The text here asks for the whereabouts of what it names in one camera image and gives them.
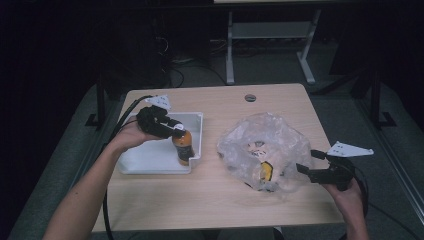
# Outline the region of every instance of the bottle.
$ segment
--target bottle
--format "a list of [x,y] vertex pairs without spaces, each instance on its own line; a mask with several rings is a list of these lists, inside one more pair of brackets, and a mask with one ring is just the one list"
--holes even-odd
[[187,129],[183,130],[183,134],[172,136],[172,143],[177,149],[178,162],[183,166],[189,165],[189,158],[194,156],[194,150],[192,144],[192,137],[190,131]]

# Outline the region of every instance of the small round object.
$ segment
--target small round object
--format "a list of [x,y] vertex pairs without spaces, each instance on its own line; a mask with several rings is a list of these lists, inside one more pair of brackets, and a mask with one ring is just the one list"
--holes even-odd
[[246,100],[247,102],[254,102],[256,101],[256,96],[253,94],[247,94],[246,96],[244,96],[244,100]]

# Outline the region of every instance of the plastic wrap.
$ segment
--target plastic wrap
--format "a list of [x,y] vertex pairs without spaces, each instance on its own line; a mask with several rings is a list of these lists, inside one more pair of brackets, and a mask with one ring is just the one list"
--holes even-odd
[[240,120],[218,141],[229,172],[254,190],[294,192],[309,179],[296,163],[312,166],[309,140],[283,117],[260,113]]

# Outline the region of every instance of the white tray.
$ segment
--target white tray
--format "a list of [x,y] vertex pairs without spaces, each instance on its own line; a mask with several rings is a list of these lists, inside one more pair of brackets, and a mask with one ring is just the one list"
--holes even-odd
[[[128,118],[134,115],[137,115],[137,113],[131,113]],[[168,138],[148,141],[123,153],[118,160],[118,169],[121,173],[188,174],[200,162],[203,113],[175,112],[169,113],[168,116],[180,121],[191,132],[195,155],[189,159],[189,166],[183,166],[178,162],[177,150],[172,144],[171,138]]]

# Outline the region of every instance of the metal stand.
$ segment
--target metal stand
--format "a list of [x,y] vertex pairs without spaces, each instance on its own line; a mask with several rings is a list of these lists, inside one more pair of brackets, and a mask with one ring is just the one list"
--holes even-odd
[[102,82],[102,76],[99,76],[97,78],[96,83],[96,92],[97,92],[97,121],[95,120],[96,114],[90,114],[88,117],[87,122],[85,123],[85,126],[91,126],[91,127],[97,127],[96,130],[99,130],[106,119],[106,107],[105,107],[105,93],[104,93],[104,87]]
[[233,39],[253,39],[253,38],[305,38],[306,44],[301,52],[297,53],[300,66],[302,67],[308,84],[314,84],[315,79],[309,64],[306,61],[309,48],[314,38],[315,30],[321,10],[316,10],[313,20],[305,22],[262,22],[262,23],[234,23],[233,13],[228,15],[228,39],[227,39],[227,84],[233,85],[234,68],[232,45]]

